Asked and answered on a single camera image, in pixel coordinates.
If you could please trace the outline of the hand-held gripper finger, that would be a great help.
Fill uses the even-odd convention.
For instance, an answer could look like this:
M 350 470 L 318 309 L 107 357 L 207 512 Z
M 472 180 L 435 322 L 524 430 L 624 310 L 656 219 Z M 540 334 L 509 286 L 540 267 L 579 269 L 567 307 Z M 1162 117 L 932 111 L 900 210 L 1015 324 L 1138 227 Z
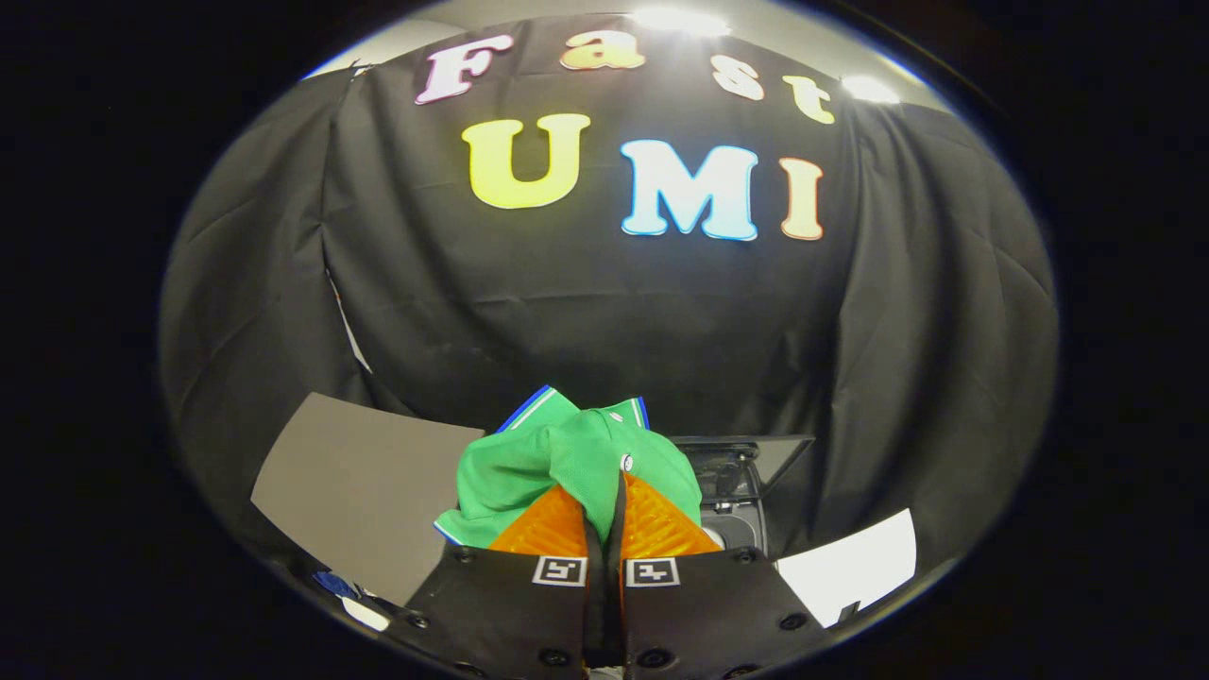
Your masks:
M 617 509 L 607 582 L 626 679 L 773 675 L 831 644 L 764 552 L 725 551 L 656 486 L 627 472 Z
M 459 679 L 583 679 L 602 630 L 600 547 L 553 486 L 487 547 L 449 544 L 387 628 L 392 645 Z

